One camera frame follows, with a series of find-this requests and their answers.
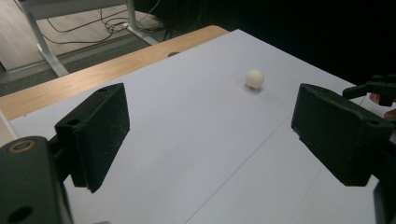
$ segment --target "white table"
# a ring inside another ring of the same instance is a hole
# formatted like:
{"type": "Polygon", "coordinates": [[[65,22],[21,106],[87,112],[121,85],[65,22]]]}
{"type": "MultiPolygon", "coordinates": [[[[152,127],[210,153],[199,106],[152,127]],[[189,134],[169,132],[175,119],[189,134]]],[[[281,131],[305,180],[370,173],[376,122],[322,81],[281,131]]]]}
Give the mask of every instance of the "white table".
{"type": "MultiPolygon", "coordinates": [[[[119,82],[132,130],[96,193],[65,181],[76,223],[375,223],[375,178],[344,187],[290,127],[300,83],[350,83],[241,31],[106,85],[119,82]],[[244,85],[250,69],[266,75],[260,91],[244,85]]],[[[51,138],[94,90],[11,123],[51,138]]]]}

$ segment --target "cable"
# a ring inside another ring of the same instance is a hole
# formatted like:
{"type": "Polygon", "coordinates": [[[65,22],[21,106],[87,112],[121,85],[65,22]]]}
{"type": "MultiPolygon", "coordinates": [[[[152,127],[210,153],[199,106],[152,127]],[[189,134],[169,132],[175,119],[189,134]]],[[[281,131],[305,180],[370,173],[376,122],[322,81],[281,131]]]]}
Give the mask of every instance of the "cable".
{"type": "Polygon", "coordinates": [[[146,27],[141,22],[152,11],[154,11],[154,9],[160,4],[160,2],[161,2],[161,0],[158,0],[157,3],[155,4],[155,6],[148,13],[146,13],[146,15],[144,17],[142,17],[139,21],[136,21],[136,26],[141,32],[152,34],[152,33],[155,33],[155,32],[158,32],[158,31],[161,31],[161,30],[165,29],[165,26],[164,26],[163,22],[159,22],[158,24],[156,24],[155,26],[152,26],[152,27],[146,27]]]}
{"type": "Polygon", "coordinates": [[[123,30],[126,30],[128,28],[128,25],[129,25],[128,18],[113,18],[113,19],[110,19],[108,21],[104,21],[102,9],[100,9],[100,21],[106,27],[107,32],[110,33],[110,34],[116,34],[116,33],[119,33],[119,32],[121,32],[123,30]],[[124,20],[124,21],[116,22],[114,24],[110,23],[111,21],[117,21],[117,20],[124,20]]]}
{"type": "Polygon", "coordinates": [[[100,43],[102,41],[105,41],[105,40],[109,39],[111,36],[113,36],[113,34],[110,34],[110,35],[108,35],[107,37],[105,37],[105,38],[103,38],[101,40],[95,40],[95,41],[66,41],[66,42],[53,41],[53,40],[49,39],[48,37],[46,37],[45,35],[43,35],[43,36],[49,42],[54,43],[54,44],[96,44],[96,43],[100,43]]]}
{"type": "Polygon", "coordinates": [[[166,28],[165,34],[163,35],[163,41],[167,39],[172,39],[173,30],[171,28],[166,28]]]}
{"type": "MultiPolygon", "coordinates": [[[[125,9],[125,10],[116,12],[116,13],[111,14],[111,15],[109,15],[109,16],[103,17],[103,19],[107,19],[107,18],[109,18],[109,17],[115,16],[115,15],[120,14],[120,13],[125,12],[125,11],[127,11],[127,10],[125,9]]],[[[84,24],[82,24],[82,25],[80,25],[80,26],[77,26],[77,27],[75,27],[75,28],[72,28],[72,29],[69,29],[69,30],[63,30],[63,31],[60,31],[60,30],[58,30],[57,28],[55,28],[55,26],[52,24],[52,22],[50,21],[50,19],[47,19],[47,21],[48,21],[49,25],[50,25],[55,31],[57,31],[57,32],[59,32],[59,33],[67,33],[67,32],[70,32],[70,31],[77,30],[77,29],[79,29],[79,28],[81,28],[81,27],[87,26],[87,25],[89,25],[89,24],[98,22],[98,21],[100,21],[101,19],[94,20],[94,21],[90,21],[90,22],[84,23],[84,24]]]]}
{"type": "Polygon", "coordinates": [[[168,29],[183,30],[186,29],[189,16],[191,15],[192,0],[183,1],[172,19],[169,19],[164,24],[168,29]]]}

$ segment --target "floor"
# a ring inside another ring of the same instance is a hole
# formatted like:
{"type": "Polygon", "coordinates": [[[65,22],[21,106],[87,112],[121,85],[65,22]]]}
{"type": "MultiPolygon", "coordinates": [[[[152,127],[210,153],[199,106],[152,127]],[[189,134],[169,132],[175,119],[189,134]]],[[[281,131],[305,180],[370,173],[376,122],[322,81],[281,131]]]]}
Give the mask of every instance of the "floor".
{"type": "MultiPolygon", "coordinates": [[[[50,39],[47,43],[51,51],[69,72],[74,72],[148,46],[123,30],[127,18],[123,5],[37,23],[42,34],[50,39]]],[[[153,38],[163,41],[164,30],[156,31],[161,25],[160,20],[139,11],[136,11],[136,20],[139,27],[152,32],[153,38]]],[[[37,49],[30,25],[12,0],[0,1],[0,30],[0,96],[56,78],[37,49]]]]}

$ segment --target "metal table leg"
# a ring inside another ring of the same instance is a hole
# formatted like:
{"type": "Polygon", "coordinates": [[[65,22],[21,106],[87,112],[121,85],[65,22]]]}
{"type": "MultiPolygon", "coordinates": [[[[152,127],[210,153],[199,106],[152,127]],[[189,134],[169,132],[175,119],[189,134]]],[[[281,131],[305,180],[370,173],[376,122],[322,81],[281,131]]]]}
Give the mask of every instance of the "metal table leg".
{"type": "Polygon", "coordinates": [[[126,6],[128,8],[129,25],[128,30],[134,35],[146,41],[150,45],[158,44],[158,41],[153,39],[151,36],[146,35],[139,31],[136,25],[136,15],[134,13],[134,0],[126,0],[126,6]]]}
{"type": "Polygon", "coordinates": [[[62,77],[64,75],[68,75],[69,72],[66,70],[63,64],[58,60],[58,58],[50,51],[46,41],[44,40],[43,35],[40,32],[40,28],[38,27],[37,22],[35,21],[35,17],[33,16],[32,10],[30,9],[29,3],[25,0],[20,0],[20,5],[23,10],[23,14],[28,20],[30,27],[35,34],[35,38],[38,41],[37,47],[40,51],[41,55],[53,69],[58,77],[62,77]]]}

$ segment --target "ping pong ball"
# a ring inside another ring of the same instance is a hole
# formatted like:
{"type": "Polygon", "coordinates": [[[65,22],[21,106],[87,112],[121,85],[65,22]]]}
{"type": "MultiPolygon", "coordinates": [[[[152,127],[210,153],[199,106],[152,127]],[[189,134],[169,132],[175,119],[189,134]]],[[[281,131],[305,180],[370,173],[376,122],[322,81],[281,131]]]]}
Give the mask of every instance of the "ping pong ball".
{"type": "Polygon", "coordinates": [[[264,83],[264,74],[259,70],[251,70],[247,73],[247,86],[253,89],[259,88],[264,83]]]}

